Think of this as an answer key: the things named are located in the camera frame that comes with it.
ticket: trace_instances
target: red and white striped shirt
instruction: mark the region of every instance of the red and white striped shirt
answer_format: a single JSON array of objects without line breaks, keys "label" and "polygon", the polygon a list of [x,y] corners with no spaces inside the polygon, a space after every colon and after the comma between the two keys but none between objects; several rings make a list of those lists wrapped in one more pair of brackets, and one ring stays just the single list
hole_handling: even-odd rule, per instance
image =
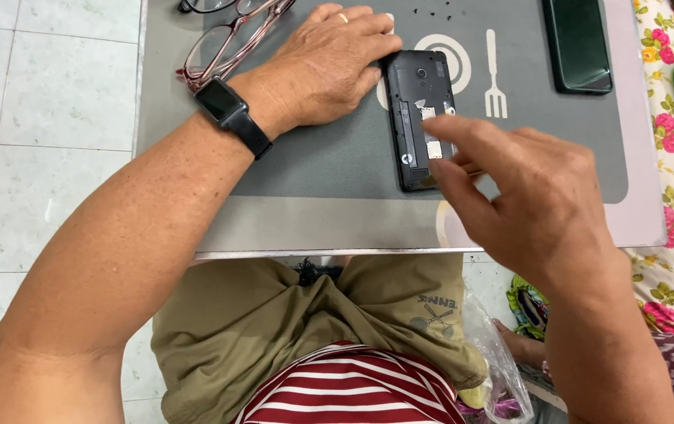
[{"label": "red and white striped shirt", "polygon": [[449,381],[426,361],[342,341],[276,373],[232,423],[464,424],[456,397]]}]

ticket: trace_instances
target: khaki shorts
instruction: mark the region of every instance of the khaki shorts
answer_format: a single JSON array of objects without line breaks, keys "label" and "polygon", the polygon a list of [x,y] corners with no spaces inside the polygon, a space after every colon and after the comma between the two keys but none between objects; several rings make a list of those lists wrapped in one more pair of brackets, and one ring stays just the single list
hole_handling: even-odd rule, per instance
[{"label": "khaki shorts", "polygon": [[189,268],[154,317],[152,349],[170,424],[227,423],[260,384],[339,340],[417,355],[457,389],[486,375],[464,342],[462,254],[355,256],[309,287],[269,259]]}]

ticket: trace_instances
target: fork icon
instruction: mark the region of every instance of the fork icon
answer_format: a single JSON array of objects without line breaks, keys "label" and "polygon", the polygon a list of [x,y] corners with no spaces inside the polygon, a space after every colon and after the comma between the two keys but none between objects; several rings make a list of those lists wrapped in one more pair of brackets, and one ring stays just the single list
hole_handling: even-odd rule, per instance
[{"label": "fork icon", "polygon": [[484,94],[486,116],[491,118],[494,108],[494,117],[499,118],[499,103],[502,102],[502,118],[507,119],[507,98],[502,90],[497,88],[497,40],[493,29],[486,31],[486,50],[489,53],[489,73],[492,74],[492,88]]}]

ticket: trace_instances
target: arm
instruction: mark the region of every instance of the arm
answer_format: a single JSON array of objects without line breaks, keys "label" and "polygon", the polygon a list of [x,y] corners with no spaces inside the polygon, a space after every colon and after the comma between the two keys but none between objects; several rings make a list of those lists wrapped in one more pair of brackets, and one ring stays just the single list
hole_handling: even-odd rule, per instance
[{"label": "arm", "polygon": [[[352,111],[379,80],[369,63],[400,49],[386,15],[341,9],[317,7],[269,62],[229,82],[272,140]],[[78,207],[0,323],[0,422],[122,422],[125,344],[252,162],[196,113]]]},{"label": "arm", "polygon": [[[455,143],[431,171],[471,238],[551,302],[547,359],[572,422],[674,423],[672,383],[639,314],[630,261],[612,243],[591,151],[532,129],[441,116]],[[489,202],[462,165],[497,183]]]}]

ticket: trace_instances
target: plastic bag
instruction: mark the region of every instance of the plastic bag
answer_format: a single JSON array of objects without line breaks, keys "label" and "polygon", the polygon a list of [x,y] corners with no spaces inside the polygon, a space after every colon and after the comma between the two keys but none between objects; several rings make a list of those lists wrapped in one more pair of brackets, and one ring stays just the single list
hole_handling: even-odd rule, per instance
[{"label": "plastic bag", "polygon": [[529,392],[520,378],[510,350],[481,302],[465,290],[462,307],[465,340],[478,348],[489,365],[483,382],[484,408],[463,410],[466,422],[475,424],[523,424],[533,418]]}]

